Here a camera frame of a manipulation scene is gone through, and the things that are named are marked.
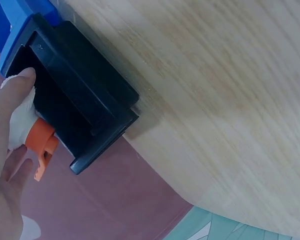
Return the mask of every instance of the light wood surface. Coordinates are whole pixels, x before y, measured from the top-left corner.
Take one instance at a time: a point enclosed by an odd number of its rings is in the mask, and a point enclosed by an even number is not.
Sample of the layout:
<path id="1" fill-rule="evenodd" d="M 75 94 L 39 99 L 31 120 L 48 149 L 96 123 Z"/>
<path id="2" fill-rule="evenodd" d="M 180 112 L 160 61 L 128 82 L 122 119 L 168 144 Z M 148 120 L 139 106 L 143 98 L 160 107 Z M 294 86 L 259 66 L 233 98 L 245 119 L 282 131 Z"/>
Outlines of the light wood surface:
<path id="1" fill-rule="evenodd" d="M 140 93 L 125 138 L 169 185 L 300 237 L 300 0 L 53 3 Z"/>

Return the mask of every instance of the wood grain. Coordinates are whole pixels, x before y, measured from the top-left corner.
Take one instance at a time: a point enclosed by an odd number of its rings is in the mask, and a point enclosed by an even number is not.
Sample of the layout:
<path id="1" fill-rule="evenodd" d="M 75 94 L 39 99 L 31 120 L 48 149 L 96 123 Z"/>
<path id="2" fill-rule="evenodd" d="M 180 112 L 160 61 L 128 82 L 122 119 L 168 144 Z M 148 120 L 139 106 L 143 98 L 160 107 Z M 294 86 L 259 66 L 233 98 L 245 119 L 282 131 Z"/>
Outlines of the wood grain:
<path id="1" fill-rule="evenodd" d="M 125 138 L 190 203 L 300 237 L 300 0 L 53 0 L 140 93 Z"/>

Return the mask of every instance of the orange lever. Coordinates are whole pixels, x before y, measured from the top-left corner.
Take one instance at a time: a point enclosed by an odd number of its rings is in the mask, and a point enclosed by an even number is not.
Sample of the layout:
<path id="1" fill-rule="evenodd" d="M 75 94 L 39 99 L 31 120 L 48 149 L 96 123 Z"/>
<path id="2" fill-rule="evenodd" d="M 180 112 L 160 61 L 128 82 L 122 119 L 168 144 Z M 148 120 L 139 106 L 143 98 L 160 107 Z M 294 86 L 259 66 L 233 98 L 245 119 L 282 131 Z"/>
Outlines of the orange lever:
<path id="1" fill-rule="evenodd" d="M 58 146 L 59 141 L 54 134 L 54 128 L 39 117 L 26 137 L 25 145 L 38 154 L 39 167 L 34 175 L 37 181 L 42 178 Z"/>

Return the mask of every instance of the teal mat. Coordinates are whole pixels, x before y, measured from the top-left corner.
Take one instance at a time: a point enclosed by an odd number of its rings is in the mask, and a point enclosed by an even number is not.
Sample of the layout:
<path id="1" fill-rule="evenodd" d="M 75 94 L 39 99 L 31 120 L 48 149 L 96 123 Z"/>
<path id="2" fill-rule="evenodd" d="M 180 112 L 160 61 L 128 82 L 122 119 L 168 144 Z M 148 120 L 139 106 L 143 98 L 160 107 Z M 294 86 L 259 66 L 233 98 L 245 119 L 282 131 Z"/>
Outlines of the teal mat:
<path id="1" fill-rule="evenodd" d="M 193 207 L 164 240 L 300 240 Z"/>

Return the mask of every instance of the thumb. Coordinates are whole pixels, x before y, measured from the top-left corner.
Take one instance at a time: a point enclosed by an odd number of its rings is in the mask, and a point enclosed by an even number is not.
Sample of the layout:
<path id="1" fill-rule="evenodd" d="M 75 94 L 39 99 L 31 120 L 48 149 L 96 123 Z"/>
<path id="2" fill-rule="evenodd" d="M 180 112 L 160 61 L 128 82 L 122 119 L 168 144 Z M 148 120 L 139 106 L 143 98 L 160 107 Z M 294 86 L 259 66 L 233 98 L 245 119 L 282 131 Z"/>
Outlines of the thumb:
<path id="1" fill-rule="evenodd" d="M 0 114 L 10 118 L 13 111 L 27 97 L 36 80 L 36 71 L 29 67 L 9 80 L 0 90 Z"/>
<path id="2" fill-rule="evenodd" d="M 9 181 L 11 186 L 13 186 L 14 190 L 17 192 L 18 197 L 20 198 L 27 183 L 27 180 L 32 173 L 33 166 L 34 164 L 32 160 L 27 158 L 20 166 L 19 170 Z"/>

